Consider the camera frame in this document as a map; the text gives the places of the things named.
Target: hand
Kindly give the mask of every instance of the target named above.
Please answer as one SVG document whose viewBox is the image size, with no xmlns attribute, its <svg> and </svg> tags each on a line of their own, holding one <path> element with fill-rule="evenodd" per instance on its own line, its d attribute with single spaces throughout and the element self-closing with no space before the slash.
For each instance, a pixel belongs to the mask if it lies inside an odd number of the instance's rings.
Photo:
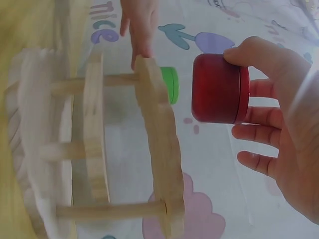
<svg viewBox="0 0 319 239">
<path fill-rule="evenodd" d="M 280 104 L 250 107 L 245 119 L 250 124 L 232 130 L 235 138 L 276 147 L 278 157 L 240 152 L 239 162 L 274 178 L 288 203 L 319 224 L 318 70 L 294 51 L 258 37 L 226 50 L 224 58 L 264 72 L 269 79 L 252 81 L 251 96 L 275 98 Z"/>
<path fill-rule="evenodd" d="M 121 0 L 122 21 L 120 35 L 130 27 L 132 62 L 134 68 L 137 55 L 152 57 L 152 40 L 158 24 L 158 0 Z"/>
</svg>

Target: red wooden ring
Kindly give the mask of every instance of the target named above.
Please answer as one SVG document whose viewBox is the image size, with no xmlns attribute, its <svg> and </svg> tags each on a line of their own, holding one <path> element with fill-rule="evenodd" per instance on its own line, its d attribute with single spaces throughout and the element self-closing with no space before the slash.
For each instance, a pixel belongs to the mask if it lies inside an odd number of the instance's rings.
<svg viewBox="0 0 319 239">
<path fill-rule="evenodd" d="M 229 64 L 221 54 L 201 54 L 193 65 L 192 114 L 200 122 L 238 123 L 249 100 L 247 68 Z"/>
</svg>

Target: wooden dowel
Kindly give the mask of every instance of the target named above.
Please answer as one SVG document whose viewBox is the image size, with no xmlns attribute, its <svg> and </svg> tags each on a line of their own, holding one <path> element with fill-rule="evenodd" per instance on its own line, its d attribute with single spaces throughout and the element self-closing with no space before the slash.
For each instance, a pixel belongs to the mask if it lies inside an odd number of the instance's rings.
<svg viewBox="0 0 319 239">
<path fill-rule="evenodd" d="M 56 208 L 57 217 L 75 221 L 123 220 L 164 216 L 165 214 L 166 206 L 162 201 L 127 205 Z"/>
<path fill-rule="evenodd" d="M 138 82 L 136 74 L 120 74 L 120 75 L 106 75 L 104 76 L 104 86 L 130 86 Z M 14 82 L 6 88 L 5 94 L 10 91 L 16 91 L 19 87 L 19 81 Z M 63 81 L 56 81 L 51 85 L 51 92 L 55 96 L 61 95 L 77 95 L 83 93 L 84 78 L 77 77 L 66 79 Z"/>
<path fill-rule="evenodd" d="M 39 157 L 50 162 L 68 159 L 85 159 L 84 143 L 72 141 L 70 143 L 51 143 L 40 148 Z"/>
</svg>

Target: green wooden ring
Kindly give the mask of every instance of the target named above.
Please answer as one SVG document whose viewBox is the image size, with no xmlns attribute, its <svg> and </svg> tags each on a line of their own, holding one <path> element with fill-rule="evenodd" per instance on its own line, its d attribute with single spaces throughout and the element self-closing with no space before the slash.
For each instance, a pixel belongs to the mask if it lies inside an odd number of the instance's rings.
<svg viewBox="0 0 319 239">
<path fill-rule="evenodd" d="M 179 80 L 178 74 L 174 67 L 161 67 L 163 80 L 167 85 L 169 102 L 174 105 L 178 100 Z"/>
</svg>

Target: yellow surface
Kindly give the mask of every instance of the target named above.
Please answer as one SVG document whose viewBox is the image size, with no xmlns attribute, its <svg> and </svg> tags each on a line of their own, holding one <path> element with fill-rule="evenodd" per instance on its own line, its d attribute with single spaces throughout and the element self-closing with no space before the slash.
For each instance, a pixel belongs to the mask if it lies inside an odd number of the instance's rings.
<svg viewBox="0 0 319 239">
<path fill-rule="evenodd" d="M 87 0 L 70 0 L 72 44 L 69 46 L 69 54 L 72 75 L 76 72 L 88 2 Z M 54 0 L 0 0 L 1 239 L 37 239 L 24 208 L 22 193 L 13 171 L 6 131 L 7 117 L 4 110 L 3 91 L 7 84 L 10 61 L 15 54 L 25 47 L 53 47 L 53 10 Z M 71 238 L 76 238 L 75 230 Z"/>
</svg>

